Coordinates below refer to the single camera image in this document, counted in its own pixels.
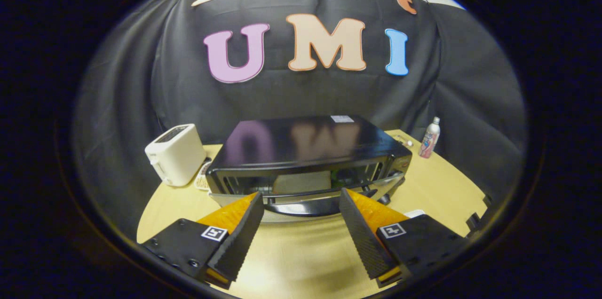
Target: orange letter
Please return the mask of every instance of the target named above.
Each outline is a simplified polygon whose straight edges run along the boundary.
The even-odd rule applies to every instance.
[[[331,67],[341,49],[337,66],[343,70],[361,71],[366,68],[362,58],[362,30],[365,24],[352,18],[339,21],[332,34],[328,33],[318,17],[310,14],[295,14],[286,17],[295,27],[295,58],[288,63],[293,71],[309,71],[318,66],[311,57],[314,47],[325,68]]]
[[[413,14],[413,15],[416,14],[416,10],[409,5],[409,3],[412,3],[412,0],[397,0],[397,3],[399,4],[399,6],[404,8],[404,10],[408,11],[410,14]]]

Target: round wooden table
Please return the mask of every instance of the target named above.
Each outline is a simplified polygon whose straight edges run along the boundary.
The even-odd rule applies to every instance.
[[[387,131],[398,140],[411,140],[413,153],[405,182],[389,207],[406,213],[420,209],[447,228],[466,236],[468,218],[486,211],[484,193],[447,160],[434,153],[418,156],[420,142],[400,130]],[[205,145],[215,157],[221,145]],[[144,241],[179,218],[198,220],[219,205],[192,180],[175,188],[161,183],[142,213],[137,241]],[[226,292],[245,299],[354,299],[379,289],[370,280],[340,215],[302,222],[262,222],[236,282]]]

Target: toaster oven door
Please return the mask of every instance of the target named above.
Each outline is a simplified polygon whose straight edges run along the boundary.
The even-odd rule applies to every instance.
[[[396,174],[369,185],[351,188],[364,196],[380,200],[388,199],[405,180],[403,174]],[[323,218],[339,213],[340,189],[329,192],[315,192],[302,195],[264,195],[265,213],[262,222],[288,222]],[[220,206],[228,205],[244,195],[217,194],[209,192]]]

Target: spray can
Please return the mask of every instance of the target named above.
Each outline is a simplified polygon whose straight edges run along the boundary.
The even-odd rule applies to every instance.
[[[439,117],[435,117],[433,122],[426,128],[422,145],[420,146],[419,156],[423,158],[430,157],[430,154],[435,149],[435,145],[439,140],[441,134],[441,128],[439,127]]]

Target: black fabric backdrop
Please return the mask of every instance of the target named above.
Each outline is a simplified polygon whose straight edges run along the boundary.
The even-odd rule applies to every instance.
[[[518,182],[527,145],[520,87],[503,51],[468,12],[423,0],[413,0],[416,15],[395,0],[213,0],[193,8],[194,1],[148,0],[134,8],[82,81],[76,163],[89,196],[131,239],[160,182],[144,147],[184,123],[196,124],[203,143],[219,143],[244,119],[353,113],[421,139],[437,116],[435,151],[494,202]],[[294,30],[285,18],[299,13],[315,14],[329,32],[342,18],[363,21],[366,70],[321,63],[289,70]],[[262,72],[243,83],[215,80],[205,36],[233,31],[229,60],[241,66],[247,39],[239,31],[254,23],[270,25]],[[385,71],[387,28],[408,35],[407,76]]]

